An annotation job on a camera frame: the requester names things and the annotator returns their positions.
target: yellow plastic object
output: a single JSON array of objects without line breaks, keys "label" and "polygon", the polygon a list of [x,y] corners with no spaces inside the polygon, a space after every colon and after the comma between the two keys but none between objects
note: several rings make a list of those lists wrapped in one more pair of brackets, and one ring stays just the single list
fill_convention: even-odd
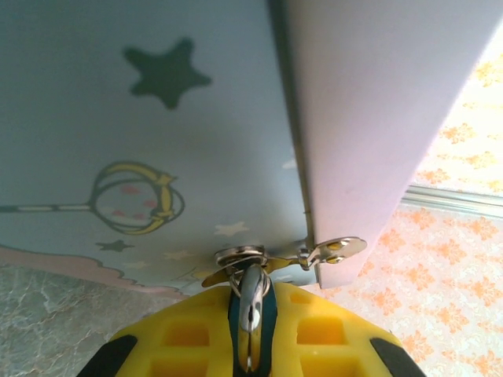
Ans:
[{"label": "yellow plastic object", "polygon": [[[277,323],[272,377],[390,377],[369,340],[400,346],[389,332],[291,284],[274,285]],[[137,344],[118,377],[233,375],[230,288],[215,287],[124,328]]]}]

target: pink heart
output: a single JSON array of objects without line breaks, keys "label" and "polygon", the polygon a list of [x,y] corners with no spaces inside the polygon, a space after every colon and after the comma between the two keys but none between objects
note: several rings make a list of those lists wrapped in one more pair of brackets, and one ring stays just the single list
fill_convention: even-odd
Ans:
[{"label": "pink heart", "polygon": [[146,200],[145,202],[143,202],[143,205],[144,205],[144,207],[147,207],[147,208],[155,208],[155,207],[157,207],[157,200],[154,200],[154,199]]},{"label": "pink heart", "polygon": [[141,191],[134,187],[133,185],[124,185],[121,186],[120,191],[122,194],[127,194],[127,195],[135,195],[139,194]]}]

